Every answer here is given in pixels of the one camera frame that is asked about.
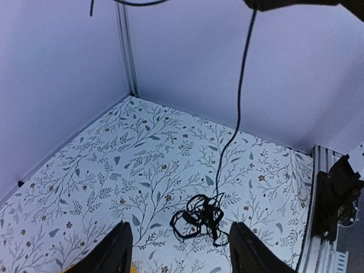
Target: printed leaf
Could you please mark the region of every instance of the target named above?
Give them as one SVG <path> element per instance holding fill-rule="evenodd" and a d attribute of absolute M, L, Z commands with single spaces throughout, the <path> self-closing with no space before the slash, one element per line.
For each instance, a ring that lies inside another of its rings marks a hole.
<path fill-rule="evenodd" d="M 147 183 L 147 182 L 141 182 L 140 184 L 141 184 L 142 186 L 144 186 L 144 187 L 150 188 L 150 184 L 149 184 L 149 183 Z"/>
<path fill-rule="evenodd" d="M 275 226 L 279 229 L 280 234 L 282 234 L 283 233 L 283 227 L 282 227 L 281 223 L 277 223 L 277 224 L 275 224 Z"/>
<path fill-rule="evenodd" d="M 300 154 L 296 154 L 296 157 L 303 160 L 302 156 Z"/>
<path fill-rule="evenodd" d="M 207 175 L 205 175 L 205 178 L 206 178 L 206 184 L 208 186 L 212 186 L 214 184 L 214 181 L 210 177 L 208 177 Z"/>
<path fill-rule="evenodd" d="M 155 135 L 151 135 L 150 138 L 153 139 L 153 140 L 160 140 L 160 138 L 155 136 Z"/>
<path fill-rule="evenodd" d="M 139 144 L 135 145 L 134 148 L 137 148 L 137 147 L 139 147 L 139 146 L 141 146 L 143 144 L 146 144 L 146 143 L 145 142 L 139 143 Z"/>
<path fill-rule="evenodd" d="M 114 157 L 115 165 L 119 164 L 120 156 Z"/>
<path fill-rule="evenodd" d="M 48 234 L 51 238 L 53 238 L 57 234 L 58 231 L 59 231 L 59 229 L 55 229 L 55 230 L 50 231 Z"/>
<path fill-rule="evenodd" d="M 214 146 L 207 146 L 207 147 L 209 147 L 211 150 L 213 150 L 213 151 L 217 151 L 217 148 L 216 147 L 214 147 Z"/>
<path fill-rule="evenodd" d="M 215 267 L 214 269 L 212 269 L 211 271 L 210 271 L 210 273 L 218 273 L 218 272 L 220 272 L 221 271 L 221 267 Z"/>
<path fill-rule="evenodd" d="M 132 214 L 132 215 L 133 215 L 133 224 L 134 224 L 134 226 L 139 226 L 140 225 L 139 219 L 134 214 Z"/>
<path fill-rule="evenodd" d="M 62 268 L 62 267 L 63 267 L 63 264 L 62 264 L 62 263 L 61 263 L 61 261 L 60 261 L 60 260 L 58 260 L 57 258 L 56 258 L 56 264 L 58 264 L 60 268 Z"/>
<path fill-rule="evenodd" d="M 149 260 L 153 259 L 153 255 L 156 252 L 156 250 L 154 250 L 153 252 L 151 252 L 151 254 L 149 254 Z"/>
<path fill-rule="evenodd" d="M 150 229 L 158 228 L 160 226 L 162 226 L 162 225 L 159 224 L 159 223 L 155 223 L 155 224 L 153 224 L 153 225 L 150 226 Z"/>
<path fill-rule="evenodd" d="M 232 161 L 231 161 L 231 163 L 232 162 L 234 162 L 234 161 L 237 161 L 237 160 L 239 160 L 240 158 L 234 158 Z"/>

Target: black bracket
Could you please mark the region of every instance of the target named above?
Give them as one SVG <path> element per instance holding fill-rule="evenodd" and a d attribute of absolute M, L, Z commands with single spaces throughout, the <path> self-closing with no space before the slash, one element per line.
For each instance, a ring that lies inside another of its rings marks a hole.
<path fill-rule="evenodd" d="M 364 181 L 359 179 L 360 174 L 354 173 L 348 160 L 349 155 L 344 155 L 329 173 L 320 171 L 317 174 L 312 235 L 330 242 L 336 240 L 337 225 L 342 214 L 352 208 L 364 187 Z"/>

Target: black cable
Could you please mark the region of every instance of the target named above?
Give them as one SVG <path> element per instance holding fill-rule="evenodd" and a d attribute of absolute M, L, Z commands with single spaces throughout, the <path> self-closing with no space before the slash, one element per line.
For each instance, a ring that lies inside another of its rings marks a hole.
<path fill-rule="evenodd" d="M 234 140 L 236 135 L 239 132 L 240 127 L 240 121 L 241 121 L 241 89 L 242 89 L 242 83 L 243 83 L 243 76 L 244 76 L 244 70 L 245 70 L 245 62 L 247 57 L 247 52 L 249 48 L 251 33 L 253 31 L 253 25 L 255 21 L 255 17 L 257 15 L 257 10 L 254 9 L 253 15 L 251 17 L 249 30 L 246 38 L 245 43 L 245 50 L 243 54 L 242 64 L 241 64 L 241 70 L 240 70 L 240 78 L 239 78 L 239 86 L 238 86 L 238 121 L 237 126 L 235 128 L 235 132 L 232 136 L 232 138 L 228 141 L 228 143 L 225 145 L 225 147 L 222 149 L 221 155 L 220 155 L 220 162 L 218 166 L 218 170 L 216 173 L 216 195 L 212 198 L 209 198 L 205 195 L 195 195 L 193 196 L 187 203 L 185 210 L 178 210 L 173 216 L 171 221 L 169 222 L 169 225 L 173 228 L 173 232 L 177 239 L 181 239 L 182 241 L 185 239 L 194 238 L 201 235 L 208 235 L 212 237 L 213 239 L 213 246 L 225 246 L 229 243 L 229 235 L 228 233 L 222 231 L 219 228 L 219 223 L 222 220 L 224 216 L 224 212 L 220 208 L 221 200 L 224 196 L 224 193 L 219 193 L 218 191 L 218 182 L 220 178 L 220 172 L 221 172 L 221 166 L 222 166 L 222 159 L 224 157 L 224 152 L 228 148 L 228 146 L 231 144 L 231 142 Z M 192 226 L 194 229 L 192 229 L 194 232 L 183 235 L 176 229 L 176 224 L 179 219 L 183 218 L 188 224 L 190 224 L 190 227 Z M 201 232 L 201 228 L 205 226 L 206 227 L 206 234 L 203 234 Z M 227 238 L 227 240 L 223 243 L 217 243 L 216 241 L 221 237 L 221 235 L 224 234 Z"/>

